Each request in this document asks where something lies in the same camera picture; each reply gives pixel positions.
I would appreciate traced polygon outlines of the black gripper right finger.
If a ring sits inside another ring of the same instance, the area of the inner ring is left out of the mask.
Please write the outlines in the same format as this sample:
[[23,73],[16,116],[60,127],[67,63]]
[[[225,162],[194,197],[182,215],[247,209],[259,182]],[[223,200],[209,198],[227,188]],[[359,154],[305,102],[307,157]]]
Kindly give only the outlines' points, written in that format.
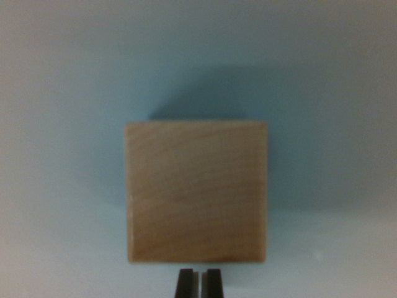
[[201,298],[224,298],[220,269],[208,269],[202,273]]

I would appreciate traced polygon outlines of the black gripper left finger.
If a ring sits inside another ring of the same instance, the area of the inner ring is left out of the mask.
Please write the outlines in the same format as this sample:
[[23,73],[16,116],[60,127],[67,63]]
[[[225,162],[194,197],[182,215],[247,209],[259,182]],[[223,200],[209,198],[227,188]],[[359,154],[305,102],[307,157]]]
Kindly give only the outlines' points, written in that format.
[[193,269],[181,269],[176,285],[175,298],[199,297],[199,273]]

